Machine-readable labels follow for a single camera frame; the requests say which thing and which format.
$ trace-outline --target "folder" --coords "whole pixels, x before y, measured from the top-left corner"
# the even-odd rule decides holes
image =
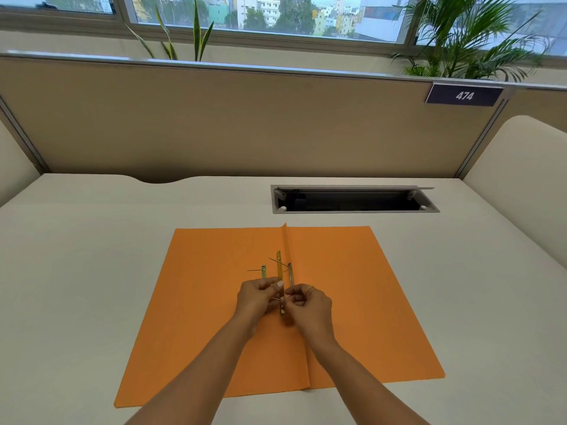
[[[232,316],[240,284],[292,263],[294,283],[332,300],[335,337],[382,383],[439,379],[444,371],[370,227],[177,229],[124,371],[116,407],[141,406]],[[289,287],[289,277],[284,277]],[[279,310],[259,321],[225,397],[332,387]]]

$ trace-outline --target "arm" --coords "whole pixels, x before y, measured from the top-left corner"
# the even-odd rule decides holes
[[[358,425],[428,425],[382,385],[335,339],[332,301],[309,285],[294,285],[285,293],[286,313],[294,319],[317,361],[333,379],[346,407]]]
[[[126,425],[202,425],[213,421],[246,342],[260,317],[278,307],[283,282],[249,280],[240,287],[232,318],[193,362],[126,422]]]

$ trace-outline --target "cityscape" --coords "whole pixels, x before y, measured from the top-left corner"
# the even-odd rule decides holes
[[[127,0],[138,22],[156,24],[155,4],[168,25],[193,25],[193,0]],[[247,30],[339,39],[403,43],[401,7],[415,0],[197,0],[202,27]],[[108,0],[0,0],[0,5],[36,7],[49,4],[65,10],[112,13]],[[513,0],[517,6],[510,29],[515,37],[538,35],[548,40],[548,55],[567,56],[567,0]],[[537,18],[522,25],[536,13]],[[508,37],[495,35],[489,49]],[[417,36],[418,44],[426,44]]]

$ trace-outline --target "table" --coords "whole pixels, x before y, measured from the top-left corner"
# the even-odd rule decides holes
[[[272,213],[270,185],[419,185],[440,213]],[[563,424],[567,270],[458,179],[45,174],[0,208],[6,424],[112,405],[175,228],[369,225],[447,377],[388,384],[434,424]],[[215,424],[353,423],[336,389],[222,401]]]

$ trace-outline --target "sign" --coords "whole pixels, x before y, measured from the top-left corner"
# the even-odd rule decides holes
[[[493,106],[503,90],[501,86],[434,83],[425,102],[457,106]]]

